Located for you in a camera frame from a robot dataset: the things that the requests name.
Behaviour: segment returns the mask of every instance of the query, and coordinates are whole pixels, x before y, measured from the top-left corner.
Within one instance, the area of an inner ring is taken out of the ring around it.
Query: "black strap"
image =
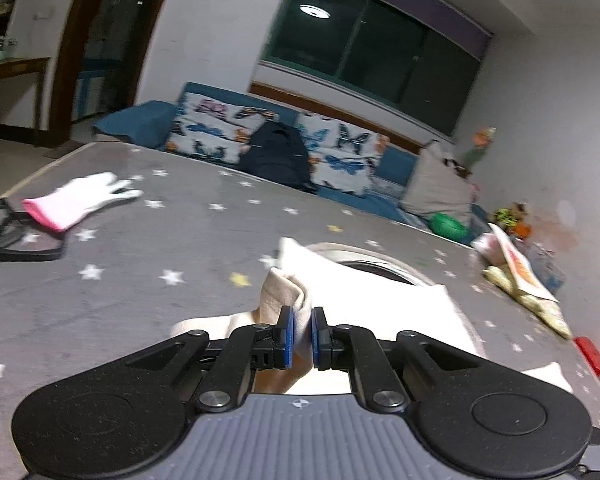
[[[0,262],[49,262],[58,260],[64,253],[66,235],[51,233],[38,224],[28,213],[14,211],[9,203],[0,198],[0,210],[6,214],[0,223]],[[58,245],[41,251],[17,251],[8,247],[19,242],[27,227],[47,232],[58,241]]]

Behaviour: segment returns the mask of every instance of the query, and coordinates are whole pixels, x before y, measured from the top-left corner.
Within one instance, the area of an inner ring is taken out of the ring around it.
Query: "metal screw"
[[[226,406],[230,400],[231,397],[229,394],[220,390],[211,390],[200,395],[200,402],[210,408],[222,408],[223,406]]]
[[[376,392],[372,398],[376,404],[385,408],[395,408],[404,402],[404,395],[393,390]]]

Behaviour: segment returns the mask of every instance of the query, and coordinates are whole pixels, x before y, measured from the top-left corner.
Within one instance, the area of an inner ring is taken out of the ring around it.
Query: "armrest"
[[[126,137],[138,146],[160,148],[169,138],[175,114],[172,103],[147,101],[109,114],[93,127],[106,135]]]

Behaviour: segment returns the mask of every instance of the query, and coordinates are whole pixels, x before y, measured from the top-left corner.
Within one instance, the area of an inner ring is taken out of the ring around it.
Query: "wooden door frame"
[[[129,92],[128,105],[133,105],[138,90],[138,82],[142,73],[144,60],[160,15],[164,0],[158,0],[154,12],[149,17],[147,33],[139,45],[139,55]],[[48,142],[59,145],[71,136],[71,115],[74,106],[75,82],[80,73],[84,45],[89,37],[91,22],[100,10],[102,0],[73,0],[71,9],[64,24],[62,41],[51,91],[48,114]]]

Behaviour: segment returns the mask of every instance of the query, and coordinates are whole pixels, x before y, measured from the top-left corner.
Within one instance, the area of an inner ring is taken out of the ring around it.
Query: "window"
[[[365,94],[448,136],[480,67],[379,0],[286,0],[265,59]]]

